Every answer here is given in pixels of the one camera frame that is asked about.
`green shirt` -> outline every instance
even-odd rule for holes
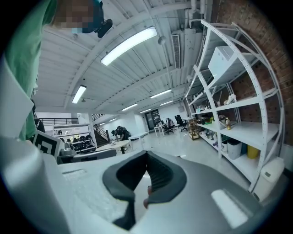
[[[43,26],[52,22],[56,6],[57,0],[41,1],[19,25],[5,50],[8,66],[29,98],[37,80]],[[29,139],[35,132],[36,125],[31,112],[19,138]]]

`white metal shelf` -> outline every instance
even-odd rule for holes
[[[204,113],[211,113],[212,110],[211,109],[208,109],[208,110],[204,110],[204,111],[201,111],[201,112],[195,112],[195,113],[191,113],[192,115],[201,115],[201,114],[204,114]]]
[[[87,142],[87,141],[91,141],[91,140],[77,141],[77,142],[73,142],[72,144],[85,143],[85,142]]]
[[[260,157],[255,159],[250,159],[246,154],[241,155],[239,158],[230,159],[228,153],[221,151],[222,155],[225,156],[228,161],[230,161],[250,182],[253,181],[256,176],[257,165],[259,163]]]
[[[267,142],[276,135],[278,130],[278,124],[268,124]],[[262,123],[260,122],[241,122],[231,126],[231,130],[227,130],[226,128],[220,130],[220,134],[234,138],[260,150],[263,150],[263,145],[267,143],[263,141],[262,133]]]
[[[56,129],[59,129],[59,128],[78,128],[78,127],[87,127],[87,126],[89,126],[89,123],[54,125],[53,127]]]
[[[82,151],[90,150],[90,149],[93,149],[93,148],[96,148],[96,146],[86,148],[86,149],[76,150],[76,152],[82,152]]]
[[[263,95],[264,99],[266,99],[268,97],[271,97],[271,96],[275,95],[276,92],[277,92],[277,89],[272,88],[270,90],[267,90],[267,91],[263,92],[262,95]],[[227,109],[241,107],[241,106],[253,105],[253,104],[259,103],[259,101],[260,101],[259,97],[254,95],[254,96],[251,96],[251,97],[241,99],[241,100],[239,100],[237,102],[233,102],[233,103],[231,103],[229,105],[224,105],[224,106],[217,107],[216,111],[227,110]]]
[[[250,53],[242,53],[242,55],[247,59],[249,64],[252,64],[252,62],[255,59],[255,56]],[[236,57],[235,61],[231,61],[229,63],[229,67],[227,71],[218,79],[213,79],[211,83],[208,85],[208,88],[212,88],[217,85],[223,85],[226,83],[229,83],[230,81],[234,80],[235,77],[237,77],[239,74],[241,74],[243,71],[245,71],[245,67],[241,63],[241,61]]]
[[[218,147],[217,146],[214,146],[214,145],[212,145],[212,144],[214,144],[215,143],[215,141],[213,140],[211,140],[211,139],[208,139],[204,134],[199,134],[199,136],[201,137],[201,138],[203,138],[206,142],[208,142],[215,150],[217,150],[218,151]]]
[[[211,109],[208,111],[213,113],[215,122],[208,125],[198,124],[198,126],[217,132],[218,147],[220,149],[220,150],[218,149],[219,157],[221,158],[222,155],[224,155],[224,157],[226,157],[233,165],[235,165],[236,168],[238,168],[238,170],[251,182],[251,185],[248,191],[252,192],[257,183],[261,168],[265,165],[265,163],[267,163],[267,161],[271,157],[272,149],[276,147],[276,143],[278,139],[280,139],[281,144],[283,143],[284,109],[283,109],[282,96],[279,90],[279,84],[267,58],[259,49],[255,41],[253,41],[252,38],[250,38],[243,29],[241,29],[237,25],[227,25],[230,28],[232,27],[233,30],[226,30],[224,28],[217,27],[217,25],[209,24],[205,22],[204,20],[202,20],[201,23],[205,27],[207,27],[207,35],[206,35],[206,40],[202,50],[201,59],[198,65],[196,64],[194,65],[195,76],[193,78],[192,83],[194,83],[195,79],[198,77],[200,82],[203,85],[204,92],[201,93],[198,97],[196,97],[195,100],[192,103],[190,103],[190,106],[192,104],[197,103],[198,101],[202,101],[203,100],[202,97],[204,95],[209,100]],[[248,41],[251,42],[251,45],[255,48],[257,53],[255,53],[254,50],[251,50],[244,44],[239,43],[238,42],[239,35],[244,35],[248,39]],[[236,47],[234,43],[238,44],[239,46],[242,46],[249,53],[242,53]],[[222,54],[225,58],[228,58],[228,60],[219,59],[221,57],[217,57],[217,55],[220,55],[220,53],[216,53],[215,57],[212,59],[215,48],[219,46],[230,47],[231,50],[227,49],[227,47],[217,49],[217,51],[219,50],[219,51],[226,52],[226,54],[225,53],[222,53]],[[207,85],[206,80],[204,76],[202,75],[201,71],[208,67],[211,59],[213,62],[211,69],[214,70],[216,73],[217,66],[219,66],[219,72],[217,73],[218,75],[214,74],[215,77],[218,76],[218,78],[212,80],[212,82],[209,83],[209,85]],[[262,91],[261,86],[258,82],[258,79],[251,68],[251,66],[255,64],[256,61],[261,61],[261,62],[265,61],[267,63],[264,65],[268,68],[270,72],[275,88],[271,90],[267,90],[265,92]],[[221,86],[222,87],[226,86],[229,90],[229,93],[232,94],[233,89],[230,83],[233,82],[240,75],[242,75],[244,72],[247,72],[248,76],[250,77],[250,80],[255,89],[256,95],[242,99],[242,100],[238,100],[237,102],[231,103],[226,106],[216,107],[214,100],[212,98],[213,94],[216,91],[215,89],[219,89],[219,87]],[[267,117],[267,111],[266,111],[265,99],[275,94],[277,94],[277,97],[279,99],[279,104],[280,104],[280,111],[281,111],[280,125],[268,123],[268,117]],[[222,129],[222,126],[220,122],[218,121],[217,111],[230,109],[230,108],[238,108],[240,106],[247,106],[247,105],[253,105],[253,104],[258,104],[260,107],[261,122],[241,122],[240,120],[241,118],[238,117],[237,120],[239,123],[235,125],[232,125],[231,123],[232,125],[231,130],[227,130],[226,128]],[[192,113],[192,114],[196,115],[201,113],[204,113],[204,112]],[[257,159],[251,160],[247,158],[246,155],[242,155],[236,160],[231,160],[228,157],[227,153],[224,153],[221,151],[221,145],[222,145],[221,138],[220,138],[221,134],[237,139],[257,149],[260,149],[260,156]],[[278,134],[278,136],[276,138],[276,142],[274,143],[275,147],[272,147],[270,152],[267,153],[266,152],[267,143],[276,134]],[[208,140],[203,135],[200,135],[200,136],[203,139],[205,139],[210,145],[212,145],[213,141]]]
[[[54,137],[69,137],[69,136],[74,136],[74,135],[81,135],[81,134],[86,134],[89,132],[85,132],[85,133],[73,133],[73,134],[64,134],[64,135],[55,135]]]
[[[211,131],[217,132],[217,125],[216,125],[215,121],[213,121],[210,124],[197,124],[197,125],[200,126],[200,127],[209,129]]]

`floor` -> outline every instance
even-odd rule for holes
[[[132,141],[133,150],[140,150],[141,143],[139,140]],[[171,156],[181,156],[185,160],[194,161],[212,167],[239,184],[244,189],[248,190],[250,182],[239,172],[226,158],[218,158],[218,152],[212,148],[202,138],[191,140],[187,131],[181,129],[175,131],[174,134],[163,136],[162,134],[156,137],[155,133],[150,133],[143,138],[143,147],[145,150],[159,151]],[[262,202],[262,205],[268,204],[270,201],[278,197],[283,189],[287,186],[288,179],[282,175],[271,195]],[[148,197],[147,187],[151,185],[149,175],[146,173],[137,188],[135,189],[136,203],[135,214],[138,221],[145,213],[146,209],[143,206],[143,200]]]

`railing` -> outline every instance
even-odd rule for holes
[[[92,120],[95,121],[95,120],[99,119],[102,116],[104,116],[104,114],[92,114]]]
[[[78,118],[40,118],[44,126],[78,124]]]
[[[102,130],[97,124],[94,125],[97,133],[103,137],[105,140],[107,140],[108,142],[110,142],[110,137],[109,137],[109,133],[108,130],[104,131]]]

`air vent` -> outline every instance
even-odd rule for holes
[[[181,68],[181,57],[180,57],[180,40],[179,35],[171,34],[172,42],[173,42],[173,51],[174,51],[174,59],[175,59],[175,68]]]

